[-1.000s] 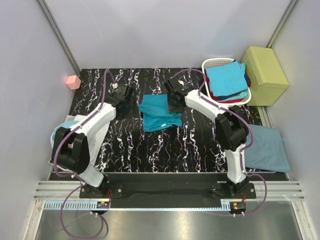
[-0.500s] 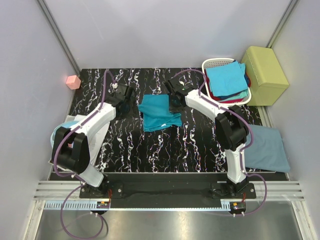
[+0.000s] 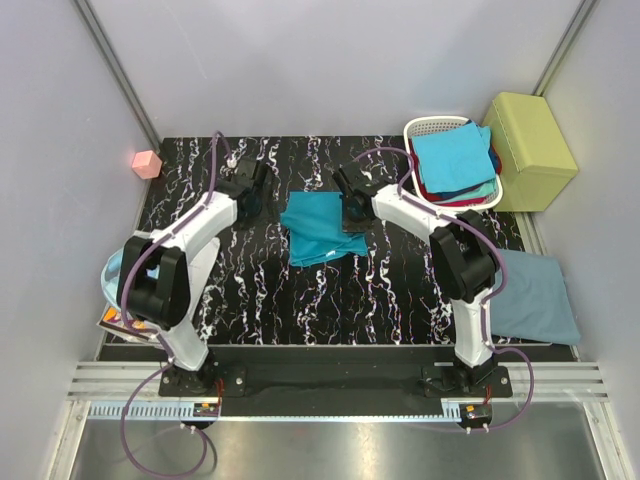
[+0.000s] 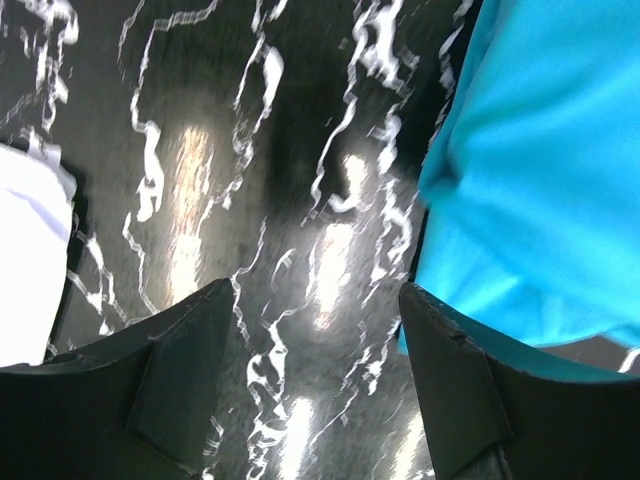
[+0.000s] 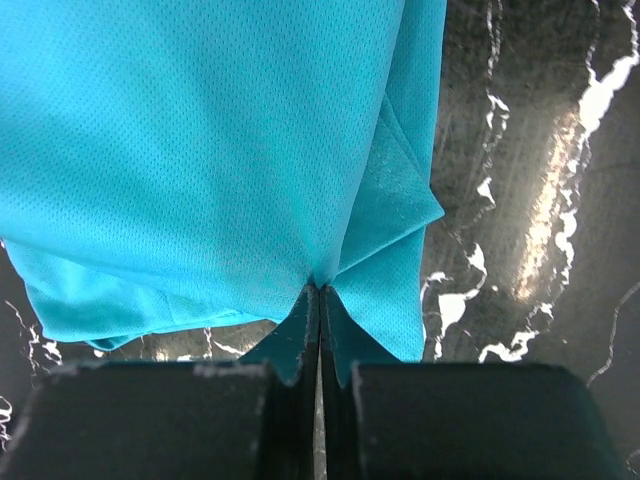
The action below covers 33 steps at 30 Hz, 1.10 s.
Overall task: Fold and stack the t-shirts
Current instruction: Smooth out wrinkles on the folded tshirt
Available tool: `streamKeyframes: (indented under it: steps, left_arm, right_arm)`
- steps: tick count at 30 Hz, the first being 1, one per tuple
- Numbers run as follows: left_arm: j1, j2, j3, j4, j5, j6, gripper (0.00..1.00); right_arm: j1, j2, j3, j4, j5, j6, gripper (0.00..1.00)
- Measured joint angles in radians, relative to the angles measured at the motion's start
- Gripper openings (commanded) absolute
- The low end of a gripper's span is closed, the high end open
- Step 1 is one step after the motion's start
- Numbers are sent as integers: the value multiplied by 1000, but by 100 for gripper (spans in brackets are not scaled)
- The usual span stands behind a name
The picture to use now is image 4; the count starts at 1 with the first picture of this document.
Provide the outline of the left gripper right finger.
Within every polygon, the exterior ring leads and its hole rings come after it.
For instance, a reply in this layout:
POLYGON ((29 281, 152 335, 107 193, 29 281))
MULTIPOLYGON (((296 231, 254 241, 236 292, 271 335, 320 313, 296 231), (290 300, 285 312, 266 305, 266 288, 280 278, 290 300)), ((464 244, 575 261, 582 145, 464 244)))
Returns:
POLYGON ((440 479, 635 479, 639 380, 546 353, 407 283, 399 308, 440 479))

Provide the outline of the teal t shirt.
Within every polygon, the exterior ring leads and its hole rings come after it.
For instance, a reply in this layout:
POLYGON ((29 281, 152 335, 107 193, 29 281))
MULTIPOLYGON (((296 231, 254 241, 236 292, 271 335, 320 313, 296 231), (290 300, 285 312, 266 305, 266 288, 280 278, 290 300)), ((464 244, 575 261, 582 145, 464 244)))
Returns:
POLYGON ((638 3, 484 2, 418 184, 422 289, 534 347, 637 347, 638 3))

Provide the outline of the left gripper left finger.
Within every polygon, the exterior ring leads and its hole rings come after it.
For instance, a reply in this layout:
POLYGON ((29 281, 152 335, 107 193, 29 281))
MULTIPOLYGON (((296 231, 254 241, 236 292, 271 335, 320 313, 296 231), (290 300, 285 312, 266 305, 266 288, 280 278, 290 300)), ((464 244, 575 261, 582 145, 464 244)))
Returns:
POLYGON ((217 279, 39 366, 1 371, 5 479, 197 479, 234 294, 217 279))

